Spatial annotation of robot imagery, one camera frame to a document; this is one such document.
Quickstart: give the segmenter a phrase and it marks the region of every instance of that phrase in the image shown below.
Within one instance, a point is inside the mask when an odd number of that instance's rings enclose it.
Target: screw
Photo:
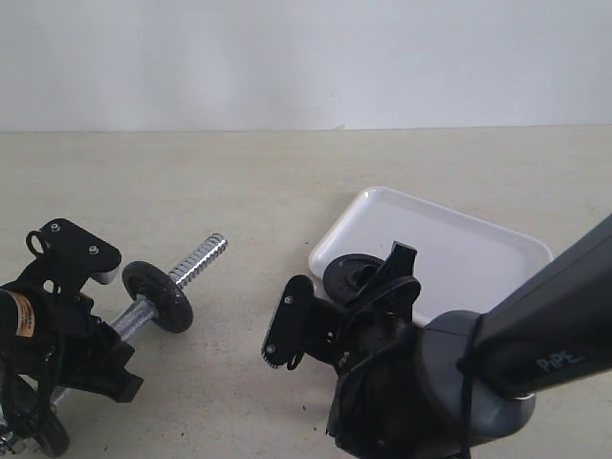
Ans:
[[[205,267],[214,261],[228,246],[228,240],[219,233],[212,234],[198,248],[190,253],[181,263],[172,269],[168,275],[174,283],[183,289],[191,282]],[[155,304],[145,297],[138,298],[118,317],[111,322],[123,341],[128,341],[136,334],[151,318],[157,316]],[[60,404],[72,389],[57,387],[51,396],[52,406]]]

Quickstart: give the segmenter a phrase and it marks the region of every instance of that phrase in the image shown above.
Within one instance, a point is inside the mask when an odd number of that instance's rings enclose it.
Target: metal rod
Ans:
[[[228,246],[228,240],[221,234],[215,232],[201,245],[177,264],[168,275],[181,290],[191,282],[204,268],[212,263]],[[111,327],[115,329],[123,341],[128,341],[149,320],[158,315],[155,304],[145,297],[139,297],[130,304],[125,311],[118,315],[112,322]],[[51,394],[52,406],[58,406],[73,389],[68,387],[56,387]]]

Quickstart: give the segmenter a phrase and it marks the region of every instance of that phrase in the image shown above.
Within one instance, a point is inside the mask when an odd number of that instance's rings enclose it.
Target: white tray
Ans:
[[[486,313],[553,260],[533,237],[375,186],[360,193],[318,242],[309,267],[320,280],[335,258],[367,253],[385,259],[393,241],[418,253],[414,276],[422,291],[414,321],[420,325],[450,310]]]

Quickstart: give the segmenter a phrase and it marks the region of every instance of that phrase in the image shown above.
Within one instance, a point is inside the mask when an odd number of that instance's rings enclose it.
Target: white wall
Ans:
[[[0,0],[0,130],[612,122],[609,0]]]

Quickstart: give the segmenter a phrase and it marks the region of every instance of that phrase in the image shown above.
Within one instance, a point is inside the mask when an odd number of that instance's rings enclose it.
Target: table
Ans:
[[[282,288],[363,188],[390,186],[543,240],[559,254],[611,210],[612,127],[0,135],[0,279],[29,230],[66,217],[124,262],[169,269],[213,231],[229,248],[187,287],[195,323],[133,339],[132,404],[78,393],[59,409],[67,459],[348,457],[324,433],[333,371],[272,370],[260,346]],[[95,312],[129,302],[88,284]],[[612,374],[544,392],[480,459],[609,458]]]

